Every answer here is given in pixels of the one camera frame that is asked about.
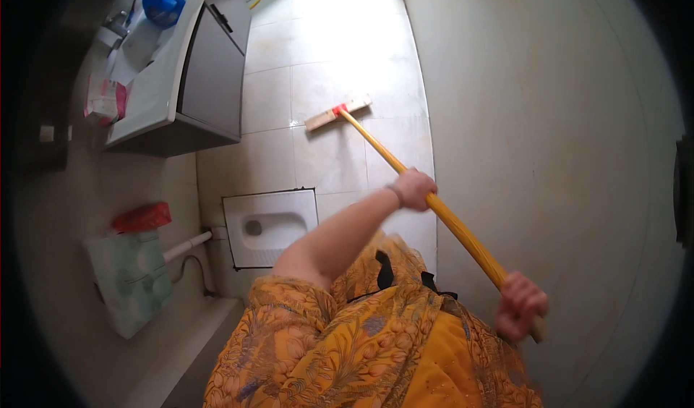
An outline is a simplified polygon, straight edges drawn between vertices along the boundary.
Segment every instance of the faucet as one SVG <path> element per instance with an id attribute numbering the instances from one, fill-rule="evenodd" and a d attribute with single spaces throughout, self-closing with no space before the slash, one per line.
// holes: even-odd
<path id="1" fill-rule="evenodd" d="M 118 39 L 113 43 L 112 50 L 118 49 L 126 36 L 130 34 L 130 31 L 123 26 L 127 17 L 128 13 L 125 10 L 121 10 L 116 16 L 106 18 L 102 24 L 104 28 L 108 28 L 118 36 Z"/>

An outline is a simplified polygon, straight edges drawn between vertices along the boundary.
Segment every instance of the yellow broom handle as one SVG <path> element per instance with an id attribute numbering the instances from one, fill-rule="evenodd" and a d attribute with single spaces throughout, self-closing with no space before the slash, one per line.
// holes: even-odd
<path id="1" fill-rule="evenodd" d="M 379 143 L 377 139 L 369 134 L 369 132 L 364 129 L 364 127 L 361 126 L 351 114 L 343 109 L 340 109 L 340 114 L 355 128 L 357 128 L 357 131 L 359 131 L 359 133 L 367 139 L 373 148 L 376 149 L 376 152 L 380 153 L 383 159 L 386 160 L 386 162 L 389 163 L 391 167 L 395 169 L 395 171 L 402 173 L 403 171 L 407 170 L 407 167 L 405 167 L 402 162 L 395 158 L 391 152 L 388 152 L 388 150 L 383 147 L 383 145 Z M 487 277 L 489 277 L 491 282 L 494 283 L 494 286 L 496 286 L 496 288 L 500 291 L 502 286 L 504 286 L 504 282 L 506 281 L 507 277 L 507 273 L 504 268 L 499 265 L 491 254 L 489 254 L 489 251 L 487 251 L 481 242 L 475 238 L 472 231 L 470 231 L 463 224 L 463 222 L 461 222 L 458 217 L 456 217 L 456 215 L 450 209 L 448 209 L 438 195 L 429 193 L 429 195 L 427 195 L 427 204 L 429 205 L 429 208 L 431 208 L 431 210 L 437 214 L 438 218 L 444 222 L 448 230 L 450 230 L 458 241 L 463 244 L 465 249 L 468 250 L 477 264 L 480 265 L 484 273 L 487 274 Z M 535 316 L 530 335 L 536 343 L 542 342 L 542 340 L 545 338 L 545 324 L 542 317 Z"/>

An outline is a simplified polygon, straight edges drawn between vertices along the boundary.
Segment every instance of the toilet drain hole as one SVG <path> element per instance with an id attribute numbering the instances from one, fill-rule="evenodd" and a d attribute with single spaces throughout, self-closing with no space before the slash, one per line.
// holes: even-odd
<path id="1" fill-rule="evenodd" d="M 250 220 L 246 222 L 246 233 L 252 237 L 259 237 L 262 233 L 262 226 L 257 220 Z"/>

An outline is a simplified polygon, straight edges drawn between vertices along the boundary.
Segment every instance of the red tissue pack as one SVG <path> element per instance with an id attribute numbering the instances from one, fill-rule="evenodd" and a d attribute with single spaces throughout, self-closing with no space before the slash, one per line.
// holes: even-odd
<path id="1" fill-rule="evenodd" d="M 118 233 L 154 230 L 171 222 L 169 203 L 159 202 L 122 213 L 113 219 L 111 227 Z"/>

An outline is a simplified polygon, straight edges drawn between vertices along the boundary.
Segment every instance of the vanity cabinet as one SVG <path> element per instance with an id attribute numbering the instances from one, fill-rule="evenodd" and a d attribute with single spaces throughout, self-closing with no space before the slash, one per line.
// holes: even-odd
<path id="1" fill-rule="evenodd" d="M 249 30 L 245 0 L 204 0 L 187 45 L 175 118 L 108 150 L 172 157 L 241 141 Z"/>
<path id="2" fill-rule="evenodd" d="M 205 4 L 181 78 L 178 112 L 183 119 L 197 120 L 240 140 L 244 62 L 229 33 Z"/>
<path id="3" fill-rule="evenodd" d="M 205 0 L 205 3 L 229 33 L 241 54 L 246 55 L 250 30 L 250 12 L 246 0 Z"/>

